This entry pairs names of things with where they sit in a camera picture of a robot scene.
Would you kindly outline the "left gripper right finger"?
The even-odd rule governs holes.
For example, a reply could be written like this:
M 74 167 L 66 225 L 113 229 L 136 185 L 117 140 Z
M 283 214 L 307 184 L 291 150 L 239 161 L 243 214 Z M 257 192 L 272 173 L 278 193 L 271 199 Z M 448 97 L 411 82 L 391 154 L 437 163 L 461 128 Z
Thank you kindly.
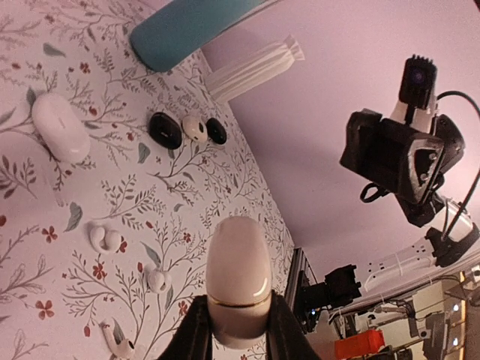
M 285 298 L 271 291 L 266 328 L 266 359 L 317 360 Z

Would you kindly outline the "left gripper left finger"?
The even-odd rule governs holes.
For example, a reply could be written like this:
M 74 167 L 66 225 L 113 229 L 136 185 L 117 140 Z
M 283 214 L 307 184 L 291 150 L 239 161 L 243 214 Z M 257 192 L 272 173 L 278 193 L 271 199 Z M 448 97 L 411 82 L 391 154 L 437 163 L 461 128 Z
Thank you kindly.
M 212 360 L 212 330 L 207 295 L 196 296 L 158 360 Z

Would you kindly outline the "cream earbud charging case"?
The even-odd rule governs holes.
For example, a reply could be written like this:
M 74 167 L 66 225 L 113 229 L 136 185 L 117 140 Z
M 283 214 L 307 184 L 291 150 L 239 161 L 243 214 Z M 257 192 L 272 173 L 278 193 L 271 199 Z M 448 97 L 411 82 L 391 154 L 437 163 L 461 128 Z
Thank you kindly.
M 250 218 L 233 216 L 215 228 L 205 270 L 208 315 L 217 341 L 243 350 L 266 332 L 272 266 L 265 233 Z

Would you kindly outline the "white stem earbud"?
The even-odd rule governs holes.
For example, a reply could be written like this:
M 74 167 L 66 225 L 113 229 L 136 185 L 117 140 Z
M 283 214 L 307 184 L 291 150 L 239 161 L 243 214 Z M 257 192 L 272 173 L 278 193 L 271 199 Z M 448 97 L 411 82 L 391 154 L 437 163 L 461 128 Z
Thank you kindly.
M 133 342 L 125 337 L 121 326 L 116 319 L 106 319 L 100 323 L 106 345 L 110 352 L 117 359 L 132 359 L 135 354 L 135 346 Z

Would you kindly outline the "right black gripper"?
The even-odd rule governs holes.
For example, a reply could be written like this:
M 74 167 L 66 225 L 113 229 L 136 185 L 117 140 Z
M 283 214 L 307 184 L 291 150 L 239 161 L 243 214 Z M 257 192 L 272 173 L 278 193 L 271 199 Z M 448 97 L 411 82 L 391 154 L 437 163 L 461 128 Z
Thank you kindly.
M 437 190 L 463 157 L 465 142 L 446 115 L 436 117 L 433 127 L 433 133 L 422 133 L 366 109 L 351 114 L 340 164 L 369 181 L 360 194 L 363 203 L 394 194 L 417 227 L 444 209 Z

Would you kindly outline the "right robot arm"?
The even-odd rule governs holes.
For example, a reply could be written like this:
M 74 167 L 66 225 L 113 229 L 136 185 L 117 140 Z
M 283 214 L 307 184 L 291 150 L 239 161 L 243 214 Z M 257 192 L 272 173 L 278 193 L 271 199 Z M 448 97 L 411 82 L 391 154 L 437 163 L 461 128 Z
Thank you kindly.
M 439 192 L 445 174 L 464 155 L 465 142 L 446 115 L 424 133 L 368 109 L 354 112 L 346 126 L 340 163 L 369 181 L 363 203 L 394 195 L 407 221 L 425 230 L 417 242 L 356 269 L 362 295 L 422 269 L 447 268 L 478 241 L 479 228 L 465 202 Z

